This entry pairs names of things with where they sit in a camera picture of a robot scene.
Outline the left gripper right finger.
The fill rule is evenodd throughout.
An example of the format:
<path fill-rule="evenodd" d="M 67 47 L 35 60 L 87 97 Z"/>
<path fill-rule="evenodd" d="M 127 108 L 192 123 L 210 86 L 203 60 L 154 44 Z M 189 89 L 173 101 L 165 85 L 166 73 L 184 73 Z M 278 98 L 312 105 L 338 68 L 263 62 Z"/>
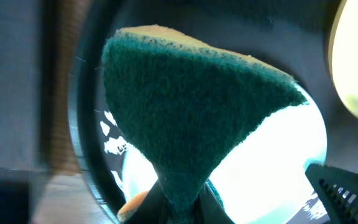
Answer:
<path fill-rule="evenodd" d="M 197 224 L 234 224 L 207 183 L 197 198 Z"/>

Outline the green yellow sponge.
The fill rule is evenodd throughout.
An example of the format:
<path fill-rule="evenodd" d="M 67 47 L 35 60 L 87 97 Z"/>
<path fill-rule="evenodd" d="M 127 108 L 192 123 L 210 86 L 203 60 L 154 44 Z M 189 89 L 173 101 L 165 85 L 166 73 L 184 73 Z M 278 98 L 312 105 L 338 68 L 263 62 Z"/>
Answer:
<path fill-rule="evenodd" d="M 117 30 L 102 72 L 108 108 L 152 163 L 172 223 L 195 222 L 209 175 L 265 118 L 306 103 L 291 75 L 158 25 Z"/>

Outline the yellow plate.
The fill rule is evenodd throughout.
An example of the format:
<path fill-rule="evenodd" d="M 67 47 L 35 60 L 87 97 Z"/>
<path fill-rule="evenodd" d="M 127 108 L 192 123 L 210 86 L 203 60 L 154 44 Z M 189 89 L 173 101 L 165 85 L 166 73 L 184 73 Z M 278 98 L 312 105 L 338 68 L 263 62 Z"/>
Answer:
<path fill-rule="evenodd" d="M 328 67 L 340 100 L 358 118 L 358 0 L 339 4 L 329 35 Z"/>

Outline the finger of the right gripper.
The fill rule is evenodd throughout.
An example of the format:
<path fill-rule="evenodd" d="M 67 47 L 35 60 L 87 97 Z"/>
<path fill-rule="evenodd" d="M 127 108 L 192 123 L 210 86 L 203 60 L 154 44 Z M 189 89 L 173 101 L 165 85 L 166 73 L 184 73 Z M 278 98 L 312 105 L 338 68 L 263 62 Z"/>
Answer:
<path fill-rule="evenodd" d="M 358 174 L 319 164 L 305 172 L 331 224 L 358 224 Z"/>

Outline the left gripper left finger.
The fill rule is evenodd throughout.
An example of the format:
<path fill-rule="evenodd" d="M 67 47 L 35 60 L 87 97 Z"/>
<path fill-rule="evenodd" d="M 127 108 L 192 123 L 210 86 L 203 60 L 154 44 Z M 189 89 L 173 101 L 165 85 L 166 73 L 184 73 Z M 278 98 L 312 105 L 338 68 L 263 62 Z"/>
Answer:
<path fill-rule="evenodd" d="M 156 182 L 124 224 L 167 224 L 168 215 L 167 199 L 160 184 Z"/>

